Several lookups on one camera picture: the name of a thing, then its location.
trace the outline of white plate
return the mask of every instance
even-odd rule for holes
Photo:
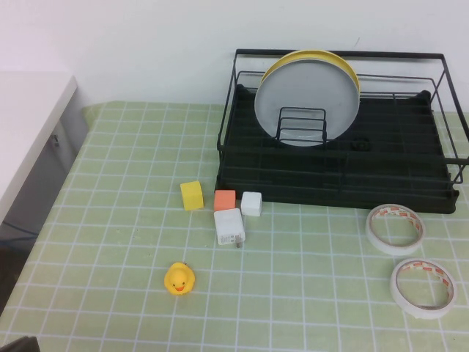
[[[330,62],[302,59],[280,66],[265,78],[254,110],[262,128],[276,137],[281,108],[324,109],[327,139],[335,139],[352,125],[359,105],[358,88],[345,71]],[[281,142],[301,147],[323,143],[323,111],[283,109],[281,117],[297,119],[281,121]]]

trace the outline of black metal wire frame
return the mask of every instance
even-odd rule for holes
[[[321,111],[322,112],[322,118],[317,119],[313,117],[309,118],[300,118],[300,117],[282,117],[282,113],[284,110],[299,110],[299,111]],[[327,130],[327,123],[325,120],[325,115],[326,112],[324,109],[321,108],[300,108],[296,106],[284,106],[280,108],[280,112],[278,113],[278,124],[277,124],[277,133],[276,133],[276,139],[277,141],[296,141],[296,142],[322,142],[326,143],[328,140],[328,130]],[[322,122],[322,128],[292,128],[292,127],[281,127],[281,124],[285,120],[301,120],[301,121],[320,121]],[[321,141],[312,141],[309,139],[292,139],[292,138],[280,138],[281,132],[282,131],[317,131],[321,132],[322,135],[322,140]]]
[[[217,149],[220,154],[220,158],[222,159],[223,152],[230,151],[230,152],[239,152],[239,153],[254,153],[256,150],[253,150],[252,147],[239,147],[239,146],[228,146],[226,145],[226,139],[228,137],[228,133],[225,135],[224,143],[221,143],[222,140],[222,134],[223,134],[223,129],[225,126],[225,120],[229,108],[229,103],[230,103],[230,98],[232,96],[232,89],[233,87],[236,87],[238,84],[238,80],[241,74],[246,74],[246,75],[263,75],[265,72],[264,71],[256,71],[256,70],[241,70],[239,72],[236,71],[236,63],[237,63],[237,58],[238,56],[283,56],[288,53],[291,53],[293,50],[264,50],[264,49],[237,49],[236,53],[234,55],[234,60],[233,60],[233,68],[232,68],[232,74],[229,82],[229,88],[228,88],[228,95],[226,97],[226,104],[224,107],[224,114],[223,118],[221,121],[221,126],[220,126],[220,131],[218,134],[218,141],[217,141]],[[434,88],[434,92],[431,95],[430,98],[430,103],[434,100],[434,98],[437,98],[437,103],[440,107],[442,118],[444,121],[444,125],[446,128],[446,131],[448,133],[449,141],[451,144],[451,149],[454,154],[453,158],[445,157],[445,156],[440,156],[440,155],[424,155],[424,154],[412,154],[412,153],[382,153],[382,152],[368,152],[368,153],[361,153],[359,151],[351,151],[351,150],[328,150],[327,148],[324,148],[322,150],[311,150],[311,148],[300,148],[295,150],[295,154],[307,154],[310,156],[322,156],[322,157],[330,157],[330,158],[345,158],[347,160],[347,163],[350,158],[376,158],[379,157],[381,159],[387,159],[387,160],[392,160],[392,161],[406,161],[406,162],[441,162],[445,163],[446,165],[456,165],[458,167],[458,173],[454,176],[453,180],[451,181],[452,183],[462,183],[463,182],[463,177],[462,177],[462,172],[465,168],[465,166],[469,165],[469,158],[459,158],[457,154],[457,149],[454,145],[454,140],[451,135],[450,127],[448,126],[448,121],[446,119],[446,114],[443,109],[443,104],[440,99],[440,94],[438,92],[438,88],[440,87],[440,84],[443,80],[443,78],[446,77],[446,80],[448,82],[448,86],[450,89],[451,96],[453,98],[454,106],[456,108],[456,112],[459,117],[459,121],[461,122],[461,126],[465,132],[466,138],[468,139],[469,142],[469,127],[468,124],[465,120],[464,114],[462,113],[461,106],[459,104],[459,100],[457,98],[457,94],[454,90],[454,85],[451,80],[451,75],[448,70],[448,65],[446,63],[446,59],[443,54],[428,54],[428,53],[397,53],[397,52],[382,52],[382,51],[332,51],[336,55],[345,57],[345,58],[375,58],[375,59],[435,59],[435,60],[440,60],[443,66],[443,72],[440,75],[440,78],[438,81],[435,83],[435,80],[433,78],[429,77],[418,77],[418,76],[389,76],[389,75],[371,75],[371,74],[358,74],[358,77],[361,78],[389,78],[389,79],[406,79],[406,80],[419,80],[419,81],[428,81],[432,84]],[[253,92],[256,92],[256,88],[254,87],[246,87],[248,90],[251,90]],[[361,97],[366,98],[366,97],[392,97],[393,100],[398,99],[399,97],[401,98],[408,98],[412,96],[416,96],[418,93],[416,92],[362,92]],[[231,102],[231,111],[229,113],[229,116],[232,115],[233,109],[236,106],[236,96],[233,97],[233,101]],[[306,107],[285,107],[282,108],[278,117],[278,130],[276,134],[276,139],[277,140],[283,140],[280,138],[280,133],[281,130],[284,129],[295,129],[295,128],[282,128],[281,123],[284,120],[295,120],[294,117],[281,117],[281,114],[284,109],[304,109],[304,110],[320,110],[323,112],[324,117],[323,119],[308,119],[308,120],[323,120],[324,123],[324,128],[322,130],[322,142],[325,144],[326,142],[331,141],[331,139],[327,139],[327,132],[326,132],[326,111],[324,109],[315,109],[315,108],[306,108]],[[282,155],[286,154],[288,155],[291,153],[290,150],[285,150],[285,149],[278,149],[278,148],[259,148],[257,152],[263,154],[263,155]]]

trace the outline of orange cube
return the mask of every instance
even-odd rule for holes
[[[236,191],[232,190],[216,190],[215,202],[213,204],[214,211],[228,210],[236,208]]]

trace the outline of black dish rack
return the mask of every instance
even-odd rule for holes
[[[469,164],[458,149],[466,144],[469,150],[469,128],[444,55],[333,51],[362,64],[355,70],[362,86],[368,81],[370,89],[362,88],[354,123],[330,140],[325,130],[330,117],[320,106],[284,107],[276,117],[276,137],[266,134],[257,122],[254,98],[268,66],[257,68],[289,52],[236,50],[218,135],[216,189],[234,189],[238,197],[244,191],[258,191],[268,202],[349,208],[397,203],[421,212],[455,211],[459,192],[454,184],[463,182],[463,170]],[[249,65],[240,69],[241,58],[253,62],[255,69]],[[428,76],[381,74],[390,67]],[[429,75],[435,67],[439,67],[436,78]],[[445,113],[443,107],[448,104],[455,113]],[[310,110],[311,121],[322,123],[320,145],[295,147],[281,142],[282,123],[291,119],[288,111],[296,109]],[[463,139],[454,140],[451,130],[455,128]]]

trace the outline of yellow plate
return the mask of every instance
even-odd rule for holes
[[[357,86],[357,89],[360,92],[360,81],[358,80],[357,74],[352,69],[352,67],[348,64],[348,62],[342,59],[340,56],[332,54],[330,51],[324,51],[324,50],[299,50],[299,51],[293,51],[292,53],[285,55],[284,57],[279,59],[275,64],[273,64],[264,73],[261,83],[265,80],[267,76],[269,76],[274,70],[276,70],[280,66],[283,66],[292,61],[305,60],[305,59],[323,60],[326,62],[330,62],[331,64],[337,67],[340,67],[355,82],[355,85]]]

